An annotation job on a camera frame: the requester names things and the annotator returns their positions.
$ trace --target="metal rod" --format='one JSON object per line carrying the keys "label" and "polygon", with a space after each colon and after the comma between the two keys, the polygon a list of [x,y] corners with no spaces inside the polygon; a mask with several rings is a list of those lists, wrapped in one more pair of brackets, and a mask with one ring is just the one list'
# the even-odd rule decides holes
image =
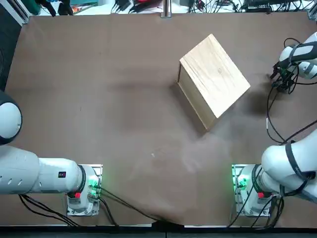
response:
{"label": "metal rod", "polygon": [[163,0],[163,12],[160,16],[161,18],[172,17],[172,0]]}

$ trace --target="wooden box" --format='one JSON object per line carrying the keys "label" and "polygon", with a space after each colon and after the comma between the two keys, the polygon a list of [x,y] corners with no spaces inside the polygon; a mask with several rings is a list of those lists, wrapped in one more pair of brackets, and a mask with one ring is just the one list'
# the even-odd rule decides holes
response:
{"label": "wooden box", "polygon": [[213,34],[180,59],[177,83],[206,130],[250,87]]}

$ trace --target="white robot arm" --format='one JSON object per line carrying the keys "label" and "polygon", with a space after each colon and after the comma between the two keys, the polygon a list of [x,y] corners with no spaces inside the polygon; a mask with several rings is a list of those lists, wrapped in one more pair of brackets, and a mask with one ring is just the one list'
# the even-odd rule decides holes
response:
{"label": "white robot arm", "polygon": [[[297,66],[304,79],[317,76],[317,33],[302,44],[286,47],[272,76],[279,72],[280,77],[287,79]],[[295,195],[317,203],[316,143],[317,130],[301,141],[268,147],[262,155],[261,165],[246,165],[239,173],[235,172],[238,174],[235,177],[236,194],[239,194],[236,202],[245,204],[242,214],[268,216],[273,196]]]}
{"label": "white robot arm", "polygon": [[316,143],[317,129],[298,142],[268,147],[262,155],[263,172],[258,178],[261,189],[280,193],[282,185],[288,193],[307,181],[297,196],[317,203]]}
{"label": "white robot arm", "polygon": [[297,63],[299,76],[305,79],[312,79],[317,75],[317,32],[313,33],[304,43],[293,46],[287,46],[281,53],[279,65],[289,71],[296,73],[295,66],[291,63]]}
{"label": "white robot arm", "polygon": [[100,177],[87,165],[64,158],[39,158],[5,144],[20,132],[18,105],[0,91],[0,194],[66,193],[70,215],[97,215]]}

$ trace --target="brown table surface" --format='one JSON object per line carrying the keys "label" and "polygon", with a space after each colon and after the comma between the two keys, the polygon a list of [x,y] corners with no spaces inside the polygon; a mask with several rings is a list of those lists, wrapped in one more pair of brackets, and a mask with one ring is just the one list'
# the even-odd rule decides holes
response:
{"label": "brown table surface", "polygon": [[[227,225],[231,164],[260,163],[273,144],[265,131],[267,75],[285,38],[304,41],[315,31],[305,12],[31,17],[6,88],[23,113],[12,144],[40,157],[103,164],[103,186],[149,214],[181,224]],[[210,33],[251,88],[203,133],[174,82],[179,59]],[[282,135],[316,119],[316,89],[298,86],[278,98],[271,115]],[[60,194],[34,197],[65,210]],[[1,199],[1,225],[56,223],[27,211],[17,195]],[[109,205],[120,224],[151,222]],[[278,225],[317,227],[316,213],[315,204],[286,198]],[[102,210],[76,221],[108,224]]]}

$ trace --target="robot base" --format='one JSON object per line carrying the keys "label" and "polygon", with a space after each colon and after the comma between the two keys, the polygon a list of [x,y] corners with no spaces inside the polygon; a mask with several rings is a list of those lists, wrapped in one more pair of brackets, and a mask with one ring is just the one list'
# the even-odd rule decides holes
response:
{"label": "robot base", "polygon": [[95,216],[99,213],[100,189],[92,186],[101,186],[103,166],[102,165],[82,165],[86,172],[86,184],[84,190],[78,198],[67,196],[68,216]]}
{"label": "robot base", "polygon": [[[251,173],[252,168],[255,165],[243,165],[236,164],[232,165],[232,179],[233,179],[233,189],[234,189],[234,198],[236,204],[237,213],[240,212],[243,204],[245,203],[249,190],[252,187],[252,179]],[[245,182],[245,186],[241,187],[240,183]],[[269,198],[258,198],[258,193],[253,188],[251,194],[249,196],[246,205],[244,206],[240,216],[248,216],[248,217],[257,217],[259,216],[261,210],[265,206],[265,204],[270,200]],[[267,208],[263,210],[261,213],[261,217],[269,217],[269,211],[271,204],[266,206]]]}

